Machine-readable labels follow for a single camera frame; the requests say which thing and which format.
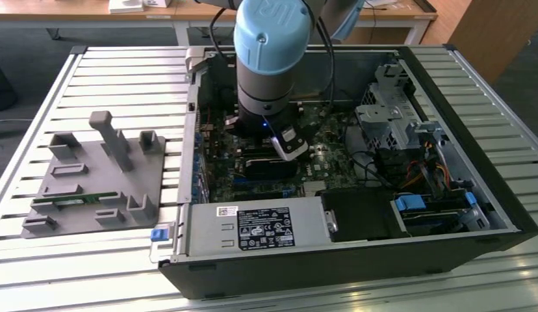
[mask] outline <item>warning label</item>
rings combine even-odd
[[[289,207],[238,211],[238,235],[242,250],[294,246]]]

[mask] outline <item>blue latch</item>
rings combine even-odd
[[[153,229],[150,239],[153,242],[169,241],[169,229]]]
[[[428,207],[421,195],[402,195],[394,202],[400,211],[425,209]]]
[[[478,199],[476,198],[476,195],[472,192],[466,193],[466,200],[470,203],[470,205],[474,205],[478,202]]]

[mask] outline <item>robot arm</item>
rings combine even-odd
[[[244,0],[194,0],[228,10],[238,10]],[[270,4],[272,0],[258,0]],[[362,11],[365,0],[306,0],[306,4],[314,13],[316,19],[324,19],[332,38],[345,40],[350,34]]]
[[[286,161],[309,149],[290,103],[296,67],[322,19],[332,38],[345,39],[357,24],[364,0],[197,0],[237,9],[234,46],[240,114],[228,120],[240,137],[272,137]]]

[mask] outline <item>aluminum slotted table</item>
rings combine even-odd
[[[460,117],[538,223],[538,139],[457,51],[413,46]],[[538,309],[538,237],[454,271],[190,301],[158,272],[171,242],[150,251],[150,230],[22,239],[51,159],[53,133],[101,139],[93,111],[110,110],[127,138],[167,139],[161,223],[174,221],[187,103],[186,47],[74,50],[0,179],[0,311],[529,311]],[[430,107],[424,110],[433,119]]]

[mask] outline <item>gray plastic holder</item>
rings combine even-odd
[[[127,140],[107,111],[94,112],[90,124],[105,141],[79,142],[73,133],[51,139],[54,158],[23,223],[26,239],[158,223],[166,138],[143,131]]]

